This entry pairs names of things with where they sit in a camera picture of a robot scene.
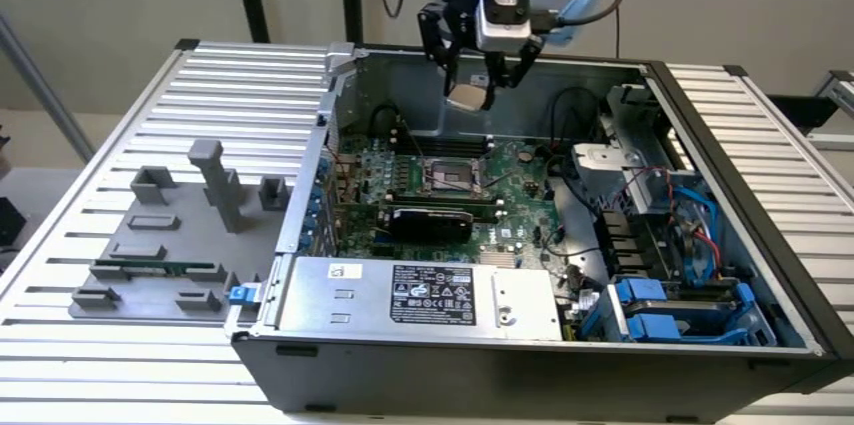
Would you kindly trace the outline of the CPU socket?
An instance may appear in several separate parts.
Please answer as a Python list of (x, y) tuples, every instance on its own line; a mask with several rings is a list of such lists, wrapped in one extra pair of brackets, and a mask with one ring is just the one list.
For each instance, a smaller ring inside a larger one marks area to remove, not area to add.
[(475, 197), (483, 192), (481, 162), (477, 159), (425, 158), (418, 171), (419, 191), (429, 195), (451, 193)]

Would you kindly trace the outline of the metal drive cage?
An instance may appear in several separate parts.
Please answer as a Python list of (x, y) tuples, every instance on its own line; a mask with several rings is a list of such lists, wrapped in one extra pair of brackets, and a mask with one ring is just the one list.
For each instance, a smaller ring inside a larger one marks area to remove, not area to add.
[(697, 185), (698, 173), (682, 168), (666, 152), (655, 123), (665, 117), (653, 92), (623, 84), (606, 94), (602, 137), (573, 147), (582, 189), (601, 209), (625, 213), (666, 213), (669, 187)]

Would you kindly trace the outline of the installed RAM stick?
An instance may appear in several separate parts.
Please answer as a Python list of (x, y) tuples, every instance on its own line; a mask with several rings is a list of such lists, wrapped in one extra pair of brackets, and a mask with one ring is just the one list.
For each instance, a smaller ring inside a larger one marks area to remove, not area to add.
[(502, 208), (503, 202), (498, 199), (475, 199), (470, 197), (439, 197), (439, 196), (401, 196), (389, 194), (383, 202), (395, 206), (423, 206), (423, 207), (457, 207), (457, 208)]

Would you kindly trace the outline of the green motherboard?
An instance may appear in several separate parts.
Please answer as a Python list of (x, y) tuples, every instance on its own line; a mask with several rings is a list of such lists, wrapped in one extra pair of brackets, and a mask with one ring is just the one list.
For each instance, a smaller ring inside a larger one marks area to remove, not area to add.
[[(399, 131), (387, 135), (343, 138), (337, 167), (337, 252), (343, 257), (411, 261), (482, 263), (506, 268), (535, 265), (541, 242), (559, 225), (555, 190), (549, 174), (555, 166), (534, 139), (493, 135), (465, 138), (413, 138)], [(481, 162), (479, 196), (419, 191), (418, 165), (425, 158), (455, 157)], [(498, 199), (502, 208), (395, 206), (389, 195)], [(471, 239), (462, 244), (394, 243), (377, 232), (383, 216), (395, 208), (458, 210), (473, 214)]]

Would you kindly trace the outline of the black graphics card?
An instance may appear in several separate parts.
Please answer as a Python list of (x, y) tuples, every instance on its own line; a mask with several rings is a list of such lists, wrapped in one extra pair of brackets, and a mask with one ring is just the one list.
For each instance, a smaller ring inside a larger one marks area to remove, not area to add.
[(394, 243), (417, 245), (466, 243), (473, 229), (471, 213), (430, 208), (395, 208), (377, 226), (377, 232)]

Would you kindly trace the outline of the silver power supply unit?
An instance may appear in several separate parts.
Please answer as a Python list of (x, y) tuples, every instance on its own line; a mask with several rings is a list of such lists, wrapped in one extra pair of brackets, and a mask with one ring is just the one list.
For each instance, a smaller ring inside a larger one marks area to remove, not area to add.
[(490, 265), (302, 257), (278, 329), (389, 341), (559, 341), (546, 271)]

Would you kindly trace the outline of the blue disk bay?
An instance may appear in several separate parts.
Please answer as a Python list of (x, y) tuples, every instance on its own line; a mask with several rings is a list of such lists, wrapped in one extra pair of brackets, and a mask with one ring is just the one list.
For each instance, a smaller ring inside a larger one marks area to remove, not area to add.
[(738, 281), (698, 288), (651, 278), (607, 285), (575, 329), (582, 341), (776, 347), (752, 287)]

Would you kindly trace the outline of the grey parts rack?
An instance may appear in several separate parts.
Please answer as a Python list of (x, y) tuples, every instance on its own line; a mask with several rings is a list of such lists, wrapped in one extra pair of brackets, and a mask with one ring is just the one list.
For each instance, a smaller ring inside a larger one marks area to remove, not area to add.
[(290, 199), (283, 177), (242, 182), (223, 165), (220, 141), (199, 139), (187, 157), (202, 182), (182, 183), (164, 166), (139, 169), (134, 201), (98, 259), (210, 262), (216, 269), (88, 267), (72, 293), (78, 319), (222, 322), (232, 286), (263, 281)]

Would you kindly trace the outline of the grey slanted metal bar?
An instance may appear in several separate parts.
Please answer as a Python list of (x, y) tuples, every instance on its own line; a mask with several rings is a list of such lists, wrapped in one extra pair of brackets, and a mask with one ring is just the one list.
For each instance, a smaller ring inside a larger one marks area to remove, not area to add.
[(50, 86), (48, 81), (46, 80), (36, 63), (15, 34), (12, 26), (2, 13), (0, 50), (4, 52), (78, 157), (84, 163), (87, 163), (95, 155), (92, 143), (74, 114), (64, 106), (59, 96)]

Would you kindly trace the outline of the blue case latch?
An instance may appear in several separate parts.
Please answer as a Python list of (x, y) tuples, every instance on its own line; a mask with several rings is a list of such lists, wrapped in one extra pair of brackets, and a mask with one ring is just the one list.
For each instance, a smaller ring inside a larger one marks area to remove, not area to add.
[(228, 292), (228, 304), (231, 306), (254, 307), (261, 304), (262, 295), (263, 284), (261, 282), (235, 285)]

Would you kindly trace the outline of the green RAM stick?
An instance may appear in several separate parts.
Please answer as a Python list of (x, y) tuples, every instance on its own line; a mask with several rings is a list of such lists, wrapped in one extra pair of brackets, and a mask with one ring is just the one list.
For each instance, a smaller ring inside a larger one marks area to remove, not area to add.
[(210, 262), (180, 262), (163, 260), (132, 260), (132, 259), (98, 259), (94, 261), (96, 266), (119, 266), (135, 269), (158, 269), (166, 274), (178, 275), (186, 273), (190, 269), (216, 269), (218, 264)]

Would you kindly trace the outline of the open black PC case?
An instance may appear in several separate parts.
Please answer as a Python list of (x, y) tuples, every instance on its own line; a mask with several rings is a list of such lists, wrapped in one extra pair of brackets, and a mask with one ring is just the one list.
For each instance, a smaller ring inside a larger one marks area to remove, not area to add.
[[(286, 412), (712, 423), (777, 393), (813, 393), (854, 374), (854, 326), (818, 284), (854, 265), (854, 188), (736, 65), (545, 58), (490, 110), (443, 96), (445, 73), (403, 47), (331, 48), (329, 93), (290, 190), (262, 302), (231, 343), (270, 403)], [(662, 259), (651, 279), (698, 288), (749, 284), (776, 347), (582, 341), (575, 329), (605, 287), (595, 233), (571, 152), (602, 137), (606, 94), (647, 88), (663, 110), (667, 155), (701, 176), (669, 187), (666, 213), (641, 216)], [(543, 257), (514, 269), (551, 279), (559, 341), (389, 341), (278, 329), (295, 261), (337, 252), (337, 167), (351, 135), (534, 139), (555, 169), (559, 225)]]

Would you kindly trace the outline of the black box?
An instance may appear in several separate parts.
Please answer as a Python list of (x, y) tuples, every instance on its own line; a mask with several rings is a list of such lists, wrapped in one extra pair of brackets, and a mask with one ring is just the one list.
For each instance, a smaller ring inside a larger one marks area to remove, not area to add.
[(27, 219), (7, 197), (0, 197), (0, 253), (19, 252), (18, 237)]

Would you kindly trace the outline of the black flat bracket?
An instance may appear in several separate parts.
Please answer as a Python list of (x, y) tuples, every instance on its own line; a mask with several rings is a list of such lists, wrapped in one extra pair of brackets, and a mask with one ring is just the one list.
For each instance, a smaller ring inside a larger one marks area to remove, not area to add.
[(821, 128), (838, 109), (826, 97), (770, 95), (769, 99), (804, 135)]

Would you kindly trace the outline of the aluminium frame profile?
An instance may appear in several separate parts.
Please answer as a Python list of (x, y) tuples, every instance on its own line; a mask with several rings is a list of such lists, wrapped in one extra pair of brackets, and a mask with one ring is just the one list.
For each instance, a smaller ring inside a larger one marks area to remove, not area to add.
[(836, 111), (808, 139), (820, 150), (854, 152), (854, 71), (830, 70), (814, 95), (829, 99)]

